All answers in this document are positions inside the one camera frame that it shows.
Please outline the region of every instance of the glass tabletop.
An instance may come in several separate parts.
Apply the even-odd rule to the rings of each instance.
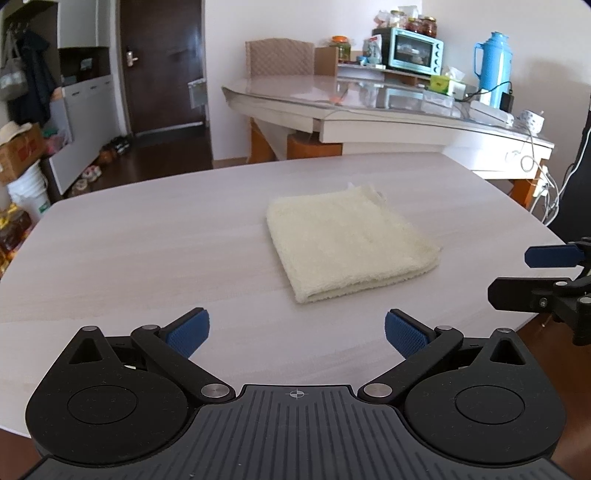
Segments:
[[[376,82],[374,80],[345,79],[328,76],[260,76],[243,79],[229,90],[245,95],[278,99],[304,105],[325,107],[331,110],[363,111],[365,115],[376,112],[405,112],[439,118],[486,125],[503,131],[510,131],[529,137],[526,129],[519,126],[501,127],[487,121],[484,115],[470,112],[469,102],[446,98],[451,105],[444,106],[427,102],[426,90],[397,83],[396,80]]]

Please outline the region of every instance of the shelf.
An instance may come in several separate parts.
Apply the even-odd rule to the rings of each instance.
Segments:
[[[8,15],[4,19],[4,24],[10,25],[11,23],[28,22],[33,17],[36,17],[55,4],[56,3],[51,0],[31,0],[29,3],[24,4],[18,10]]]

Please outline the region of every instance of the plastic bag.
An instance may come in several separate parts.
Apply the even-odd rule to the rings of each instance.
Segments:
[[[374,22],[378,25],[377,28],[388,28],[390,25],[390,17],[392,15],[386,10],[380,10],[374,18]]]
[[[374,35],[365,39],[363,56],[367,57],[368,63],[372,65],[382,63],[382,35]]]
[[[29,91],[24,63],[18,53],[12,32],[8,30],[4,42],[2,67],[0,67],[0,100],[7,102]]]

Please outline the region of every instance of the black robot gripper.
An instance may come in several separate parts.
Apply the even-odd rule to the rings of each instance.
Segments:
[[[565,423],[519,337],[430,329],[400,310],[406,358],[360,387],[230,385],[188,360],[195,309],[129,337],[78,331],[30,399],[43,459],[29,480],[566,480],[549,460]],[[393,352],[392,363],[396,363]]]
[[[497,310],[548,313],[573,331],[573,343],[591,343],[591,238],[566,245],[528,248],[531,268],[583,267],[579,276],[554,278],[497,278],[488,288],[488,300]]]

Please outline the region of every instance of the white cabinet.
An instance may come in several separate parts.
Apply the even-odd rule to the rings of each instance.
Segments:
[[[111,0],[96,0],[96,46],[110,47]]]
[[[50,159],[60,193],[119,135],[111,75],[64,87],[63,93],[74,141]]]
[[[96,0],[60,0],[57,48],[96,47]]]
[[[57,48],[109,47],[111,0],[60,0]]]

